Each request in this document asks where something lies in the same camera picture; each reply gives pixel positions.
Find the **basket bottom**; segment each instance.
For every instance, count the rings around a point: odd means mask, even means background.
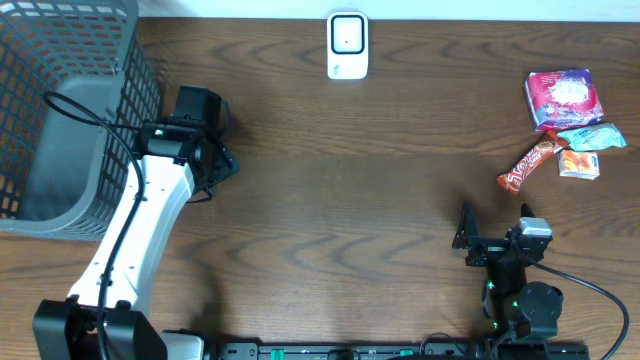
[[[103,117],[112,83],[113,78],[107,76],[74,76],[62,82],[56,91]],[[88,118],[62,102],[53,101],[74,115]],[[92,166],[102,166],[92,163],[101,131],[99,126],[71,120],[52,109],[47,111],[18,220],[53,219],[80,200]]]

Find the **wood grain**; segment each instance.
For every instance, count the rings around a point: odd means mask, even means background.
[[[450,248],[462,201],[501,235],[527,201],[555,238],[545,264],[614,292],[640,353],[640,32],[632,24],[375,21],[369,74],[326,76],[325,23],[143,19],[140,39],[165,89],[229,100],[241,172],[214,202],[180,214],[160,264],[151,321],[263,341],[419,341],[492,326],[482,269]],[[550,160],[518,197],[495,176],[537,140],[522,92],[530,71],[589,68],[606,119],[629,146],[601,153],[595,181]],[[63,299],[95,243],[2,235],[0,358],[36,358],[31,319]],[[532,269],[565,294],[559,340],[592,358],[622,317],[604,297]]]

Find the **red candy bar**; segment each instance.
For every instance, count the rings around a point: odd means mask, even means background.
[[[567,141],[559,138],[555,131],[547,131],[536,146],[534,146],[511,171],[498,176],[498,184],[517,195],[524,179],[526,179],[538,165],[568,145]]]

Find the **pink package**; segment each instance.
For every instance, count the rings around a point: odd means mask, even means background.
[[[604,116],[587,69],[531,73],[524,90],[536,131],[593,125]]]

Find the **laundry basket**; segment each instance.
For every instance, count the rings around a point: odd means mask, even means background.
[[[100,240],[129,160],[104,129],[49,109],[42,93],[112,123],[154,121],[160,94],[137,39],[137,3],[9,1],[0,16],[0,231]],[[117,132],[133,143],[134,130]]]

